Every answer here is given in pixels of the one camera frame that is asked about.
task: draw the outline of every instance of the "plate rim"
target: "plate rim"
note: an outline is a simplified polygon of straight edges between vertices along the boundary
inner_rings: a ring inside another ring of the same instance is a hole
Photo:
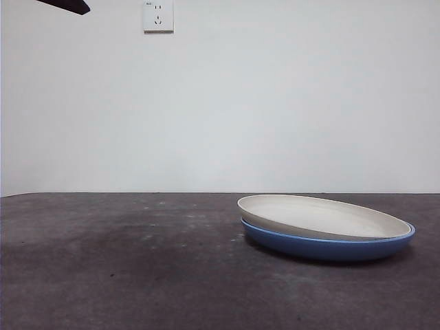
[[[412,225],[409,222],[404,221],[408,227],[410,228],[410,232],[405,235],[395,236],[395,237],[388,237],[385,239],[365,239],[363,241],[350,241],[346,239],[318,239],[313,237],[305,237],[305,236],[296,236],[296,235],[290,235],[290,234],[283,234],[282,232],[273,232],[271,230],[267,230],[265,228],[256,227],[255,225],[252,225],[251,223],[248,223],[244,218],[241,218],[241,223],[245,226],[249,226],[252,229],[258,230],[260,232],[264,232],[266,234],[271,234],[274,236],[280,236],[285,237],[288,239],[299,239],[302,241],[312,241],[312,242],[321,242],[321,243],[343,243],[343,244],[374,244],[374,243],[385,243],[385,242],[393,242],[393,241],[400,241],[403,239],[410,238],[414,236],[416,229],[415,226]]]

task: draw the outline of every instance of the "wall socket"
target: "wall socket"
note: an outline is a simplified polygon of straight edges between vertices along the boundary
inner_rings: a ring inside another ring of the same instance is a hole
[[[174,32],[174,1],[144,0],[144,33]]]

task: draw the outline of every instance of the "stacked plates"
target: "stacked plates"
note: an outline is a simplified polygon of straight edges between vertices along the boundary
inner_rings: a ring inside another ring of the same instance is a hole
[[[246,233],[280,252],[331,261],[384,258],[402,249],[415,229],[388,214],[353,204],[292,195],[238,201]]]

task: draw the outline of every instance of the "white wall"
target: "white wall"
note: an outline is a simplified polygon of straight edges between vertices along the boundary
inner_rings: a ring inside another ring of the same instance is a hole
[[[3,195],[440,192],[440,1],[2,3]]]

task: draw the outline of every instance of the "blue plate exterior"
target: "blue plate exterior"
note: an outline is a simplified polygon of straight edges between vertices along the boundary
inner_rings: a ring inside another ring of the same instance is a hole
[[[411,231],[404,236],[371,241],[339,241],[281,234],[250,225],[244,219],[241,222],[246,234],[261,245],[294,256],[327,261],[363,261],[384,258],[405,247],[415,233],[414,226],[408,223]]]

